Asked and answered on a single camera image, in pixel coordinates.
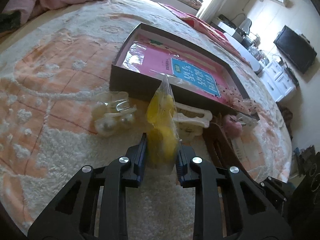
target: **red blanket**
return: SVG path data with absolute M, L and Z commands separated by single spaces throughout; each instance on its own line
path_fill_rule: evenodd
M 213 40 L 215 43 L 223 47 L 225 50 L 230 52 L 232 55 L 236 56 L 238 59 L 240 59 L 242 62 L 248 64 L 250 66 L 250 63 L 248 63 L 241 55 L 240 53 L 230 44 L 230 42 L 227 40 L 227 38 L 224 36 L 224 34 L 215 28 L 211 27 L 206 22 L 200 20 L 199 18 L 195 17 L 192 14 L 183 13 L 176 8 L 162 4 L 161 6 L 168 9 L 170 12 L 172 12 L 175 16 L 177 16 L 182 21 L 189 24 L 192 28 L 197 30 L 198 32 L 201 32 L 205 35 L 207 35 L 211 40 Z

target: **pink pom-pom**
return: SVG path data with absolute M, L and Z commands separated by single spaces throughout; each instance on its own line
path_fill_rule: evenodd
M 242 125 L 236 120 L 234 115 L 229 114 L 224 116 L 222 120 L 223 129 L 226 135 L 231 139 L 240 137 L 242 134 Z

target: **blue label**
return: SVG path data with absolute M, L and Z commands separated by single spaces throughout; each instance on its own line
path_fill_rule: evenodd
M 184 62 L 175 58 L 171 58 L 171 63 L 174 76 L 190 82 L 209 94 L 221 97 L 216 81 L 211 74 L 196 66 L 193 66 L 188 62 Z

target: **bedspread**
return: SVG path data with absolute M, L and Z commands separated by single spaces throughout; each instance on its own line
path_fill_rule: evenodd
M 133 129 L 100 138 L 91 122 L 91 98 L 108 91 L 111 62 L 141 22 L 191 41 L 233 68 L 261 106 L 259 125 L 241 137 L 251 149 L 242 163 L 256 181 L 287 180 L 288 131 L 248 65 L 150 0 L 105 0 L 76 8 L 37 25 L 0 55 L 0 200 L 24 233 L 83 165 L 107 165 L 139 142 L 147 102 L 132 99 L 138 108 Z M 202 137 L 191 145 L 210 159 Z M 175 172 L 157 176 L 146 169 L 142 186 L 127 189 L 129 239 L 191 239 L 194 201 L 194 189 L 177 185 Z

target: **drawer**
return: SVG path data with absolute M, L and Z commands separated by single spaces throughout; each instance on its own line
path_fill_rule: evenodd
M 282 67 L 274 61 L 269 63 L 265 67 L 265 70 L 268 72 L 272 80 L 276 80 L 283 72 Z
M 271 79 L 271 77 L 268 75 L 268 72 L 263 70 L 260 79 L 267 88 L 273 100 L 279 102 L 283 98 L 283 93 L 279 88 L 277 88 L 275 81 Z
M 282 93 L 284 93 L 284 96 L 289 94 L 291 90 L 295 89 L 295 85 L 292 80 L 285 73 L 282 73 L 276 79 L 276 86 L 282 91 Z

